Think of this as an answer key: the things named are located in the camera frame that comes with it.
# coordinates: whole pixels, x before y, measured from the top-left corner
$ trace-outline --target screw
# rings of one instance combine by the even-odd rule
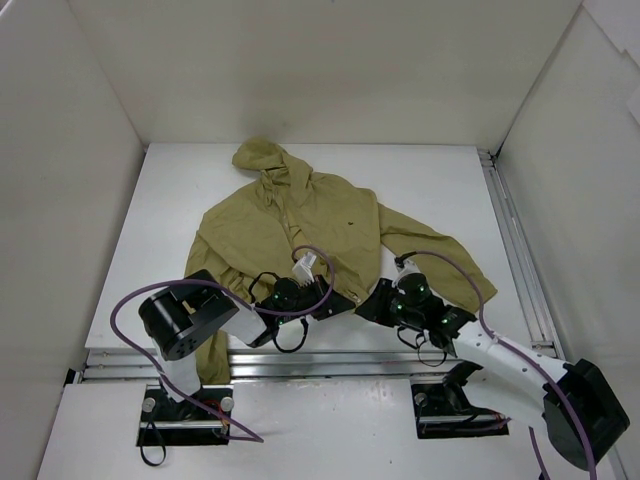
[[[144,402],[142,402],[142,411],[144,413],[151,413],[153,412],[153,409],[156,406],[156,401],[151,398],[151,397],[147,397],[144,399]]]
[[[231,397],[224,397],[222,400],[220,400],[220,408],[225,413],[229,413],[231,410],[233,410],[234,405],[235,402]]]
[[[424,392],[416,393],[415,397],[413,397],[413,401],[416,403],[416,405],[427,403],[427,394]]]

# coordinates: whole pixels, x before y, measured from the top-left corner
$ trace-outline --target metal frame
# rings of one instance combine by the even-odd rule
[[[531,347],[551,357],[564,358],[549,309],[509,190],[488,152],[478,151],[487,189],[505,245],[518,297],[531,337]],[[439,350],[424,350],[428,364],[442,359]],[[458,361],[429,367],[407,352],[233,353],[229,357],[232,382],[295,380],[327,377],[411,377],[418,382],[439,381]],[[155,381],[157,373],[142,355],[122,350],[91,350],[83,381],[126,379]]]

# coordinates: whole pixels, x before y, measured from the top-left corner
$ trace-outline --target olive green jacket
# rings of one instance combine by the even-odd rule
[[[260,179],[204,214],[189,253],[187,275],[206,268],[223,286],[249,300],[249,284],[260,272],[291,276],[293,248],[313,244],[331,257],[336,291],[364,301],[380,276],[384,245],[395,255],[413,250],[442,253],[471,275],[485,301],[496,294],[454,238],[379,204],[371,190],[356,188],[337,175],[314,172],[305,161],[263,138],[242,144],[233,165],[259,170]],[[453,267],[426,255],[413,260],[443,298],[472,312],[478,309],[475,292]],[[314,272],[328,279],[320,259]],[[259,300],[269,294],[272,283],[272,278],[262,277],[254,288]],[[228,379],[224,362],[226,339],[214,339],[197,352],[198,372],[205,382]]]

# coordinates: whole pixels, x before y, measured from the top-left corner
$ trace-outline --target white floor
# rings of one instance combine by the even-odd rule
[[[151,145],[91,326],[88,348],[124,351],[108,325],[113,305],[142,285],[182,277],[202,214],[256,178],[231,165],[236,148]],[[518,342],[530,341],[475,149],[287,148],[315,169],[371,188],[382,203],[455,236],[499,290],[487,305],[490,325]],[[391,256],[385,256],[381,274],[393,275],[394,271]],[[137,342],[151,347],[137,315],[139,303],[132,302],[123,311],[120,325]],[[406,351],[390,329],[357,317],[333,320],[313,325],[303,351]],[[292,343],[299,335],[294,330],[287,332]],[[250,351],[236,340],[231,346],[237,352]],[[263,347],[272,348],[270,344]],[[410,392],[407,379],[240,383],[235,385],[234,417],[263,435],[265,444],[170,448],[166,463],[150,468],[135,447],[144,385],[117,380],[70,385],[39,478],[538,478],[524,425],[513,423],[508,437],[418,440]],[[560,458],[545,438],[540,443],[553,478],[587,477]],[[607,460],[601,462],[599,472],[601,480],[614,478]]]
[[[507,437],[418,440],[410,392],[408,380],[236,385],[234,418],[264,444],[169,448],[165,464],[150,468],[135,447],[144,385],[70,385],[38,478],[538,479],[524,425],[513,423]],[[539,440],[553,479],[588,478]],[[598,473],[614,479],[606,459]]]

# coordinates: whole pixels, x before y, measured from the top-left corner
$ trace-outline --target white wall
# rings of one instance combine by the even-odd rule
[[[631,418],[640,478],[640,69],[582,10],[498,160],[570,355],[599,364]]]
[[[33,478],[142,158],[64,0],[0,14],[0,474]]]
[[[580,0],[69,0],[145,142],[495,147]]]

